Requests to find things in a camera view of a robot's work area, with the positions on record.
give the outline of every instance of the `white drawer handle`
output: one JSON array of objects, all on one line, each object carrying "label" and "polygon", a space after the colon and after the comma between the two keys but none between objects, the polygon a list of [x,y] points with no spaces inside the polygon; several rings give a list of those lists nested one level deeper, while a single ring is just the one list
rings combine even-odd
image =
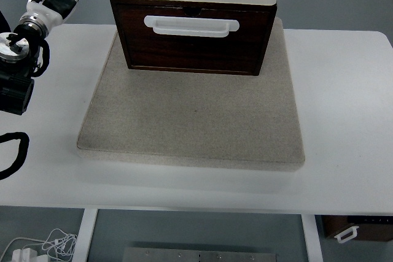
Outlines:
[{"label": "white drawer handle", "polygon": [[156,15],[146,16],[144,23],[157,34],[198,37],[226,37],[230,31],[237,31],[240,27],[236,20]]},{"label": "white drawer handle", "polygon": [[[334,238],[337,239],[339,244],[344,244],[347,241],[350,241],[351,239],[354,239],[355,237],[357,237],[357,229],[359,227],[358,226],[352,226],[346,230],[344,230],[342,233],[337,234]],[[343,236],[345,236],[346,234],[352,232],[352,234],[348,237],[346,237],[345,239],[342,239]]]}]

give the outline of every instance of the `black cable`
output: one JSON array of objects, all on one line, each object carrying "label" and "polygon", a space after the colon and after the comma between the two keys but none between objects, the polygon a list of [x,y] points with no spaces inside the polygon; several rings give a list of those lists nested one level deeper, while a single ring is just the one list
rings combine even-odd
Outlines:
[{"label": "black cable", "polygon": [[10,26],[8,25],[8,22],[6,18],[2,15],[0,11],[0,33],[4,32],[11,32]]},{"label": "black cable", "polygon": [[0,171],[0,180],[10,177],[12,174],[17,172],[25,163],[27,151],[29,149],[29,136],[24,132],[6,133],[0,136],[0,144],[14,139],[20,139],[17,158],[9,168]]},{"label": "black cable", "polygon": [[48,42],[45,39],[40,38],[38,45],[42,47],[42,65],[36,72],[31,75],[32,77],[41,76],[49,66],[50,52]]}]

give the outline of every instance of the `gray floor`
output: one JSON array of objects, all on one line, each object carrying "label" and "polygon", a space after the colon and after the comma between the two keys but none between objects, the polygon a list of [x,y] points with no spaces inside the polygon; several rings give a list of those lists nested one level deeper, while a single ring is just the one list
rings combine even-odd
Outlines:
[{"label": "gray floor", "polygon": [[275,253],[307,261],[299,215],[100,210],[90,262],[121,261],[126,247]]},{"label": "gray floor", "polygon": [[[0,256],[8,243],[16,237],[46,240],[50,232],[59,228],[69,234],[78,234],[84,211],[82,209],[57,209],[36,207],[0,206]],[[60,238],[54,232],[52,238]],[[18,240],[11,244],[1,262],[10,261],[12,252],[35,242]],[[45,254],[39,246],[31,246],[39,255]]]},{"label": "gray floor", "polygon": [[[17,25],[20,16],[25,12],[26,1],[0,0],[0,10],[8,19],[12,28]],[[278,0],[277,16],[283,20],[285,28],[380,31],[393,44],[393,0]],[[109,0],[81,0],[78,9],[68,20],[68,23],[114,24]],[[14,209],[14,214],[6,215],[6,218],[0,211],[0,249],[4,244],[8,243],[11,238],[9,235],[11,232],[16,235],[28,234],[17,232],[17,229],[21,228],[21,225],[18,225],[18,215],[20,212],[22,212],[21,214],[27,214],[24,210],[22,208]],[[28,209],[27,212],[29,220],[43,216],[43,211],[40,210]],[[204,218],[199,216],[197,220],[201,221]],[[114,222],[121,225],[122,221],[128,222],[128,217],[119,213],[118,219],[114,220]],[[14,227],[4,230],[6,228],[4,226],[8,226],[7,224],[9,223],[14,224]],[[233,220],[228,222],[228,225],[230,226],[232,223]],[[105,228],[103,226],[98,233],[107,234],[108,237],[112,236],[112,225],[108,223],[106,226],[108,227]],[[122,231],[126,232],[127,227],[123,227]],[[150,231],[146,231],[144,234],[154,235],[155,233],[150,229]],[[217,234],[216,240],[220,240],[221,237],[219,237],[218,232],[211,234]],[[248,239],[243,240],[239,244],[243,246],[252,244],[253,240],[254,236],[248,236]],[[146,237],[144,241],[151,241],[151,239]],[[95,242],[93,241],[92,251],[99,250]],[[177,244],[182,243],[179,240],[174,240],[173,242]],[[322,238],[321,244],[325,261],[392,261],[392,242],[383,244],[356,242],[356,244],[350,243],[339,245],[338,247],[334,241]]]}]

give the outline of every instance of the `white power adapter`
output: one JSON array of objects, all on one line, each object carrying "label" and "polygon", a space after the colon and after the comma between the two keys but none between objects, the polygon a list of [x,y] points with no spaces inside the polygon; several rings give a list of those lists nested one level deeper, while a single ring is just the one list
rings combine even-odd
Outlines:
[{"label": "white power adapter", "polygon": [[17,249],[12,252],[12,260],[10,262],[50,262],[48,255],[37,256],[37,251],[31,248]]}]

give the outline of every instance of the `white table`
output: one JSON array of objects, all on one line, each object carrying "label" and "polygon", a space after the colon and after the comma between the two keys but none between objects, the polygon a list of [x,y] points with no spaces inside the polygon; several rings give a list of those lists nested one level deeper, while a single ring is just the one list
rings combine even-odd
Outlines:
[{"label": "white table", "polygon": [[[114,34],[112,25],[55,28],[51,63],[28,111],[0,113],[0,134],[24,131],[31,139],[25,165],[0,181],[0,205],[87,208],[82,228],[91,231],[81,229],[79,256],[103,208],[309,214],[303,221],[393,214],[393,49],[381,33],[285,30],[306,155],[295,172],[81,158],[77,135]],[[0,169],[16,154],[15,141],[0,145]],[[320,261],[309,225],[310,261]]]}]

